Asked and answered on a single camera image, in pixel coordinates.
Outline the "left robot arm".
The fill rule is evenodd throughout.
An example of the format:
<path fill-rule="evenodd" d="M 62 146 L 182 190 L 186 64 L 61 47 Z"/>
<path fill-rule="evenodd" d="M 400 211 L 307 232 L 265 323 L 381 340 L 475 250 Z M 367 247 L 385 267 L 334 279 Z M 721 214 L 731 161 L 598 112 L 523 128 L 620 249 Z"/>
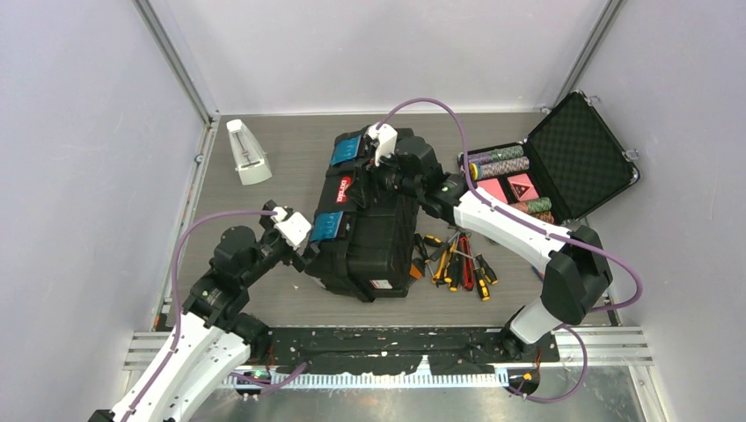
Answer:
<path fill-rule="evenodd" d="M 179 323 L 140 379 L 92 421 L 185 421 L 238 366 L 269 354 L 269 327 L 243 309 L 249 287 L 279 264 L 298 271 L 308 223 L 271 223 L 261 237 L 245 226 L 225 230 L 209 270 L 192 286 Z"/>

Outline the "black plastic toolbox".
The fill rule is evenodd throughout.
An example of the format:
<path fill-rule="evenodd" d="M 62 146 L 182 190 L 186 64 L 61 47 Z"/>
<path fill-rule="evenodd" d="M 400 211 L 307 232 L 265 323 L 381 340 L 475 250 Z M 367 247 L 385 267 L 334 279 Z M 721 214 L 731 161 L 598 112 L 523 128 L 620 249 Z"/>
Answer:
<path fill-rule="evenodd" d="M 361 302 L 407 296 L 419 206 L 386 192 L 365 169 L 375 149 L 359 129 L 337 136 L 314 212 L 305 273 Z"/>

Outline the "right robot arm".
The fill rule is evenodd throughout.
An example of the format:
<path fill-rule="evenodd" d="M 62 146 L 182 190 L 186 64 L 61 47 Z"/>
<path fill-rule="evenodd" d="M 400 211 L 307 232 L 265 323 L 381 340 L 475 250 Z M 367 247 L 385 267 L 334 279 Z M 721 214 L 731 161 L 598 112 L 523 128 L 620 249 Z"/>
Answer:
<path fill-rule="evenodd" d="M 544 275 L 537 299 L 502 330 L 503 352 L 526 360 L 562 324 L 578 324 L 612 282 L 609 255 L 587 226 L 564 229 L 497 200 L 469 177 L 442 170 L 419 136 L 372 135 L 372 174 L 386 190 L 415 199 L 426 214 L 507 247 Z"/>

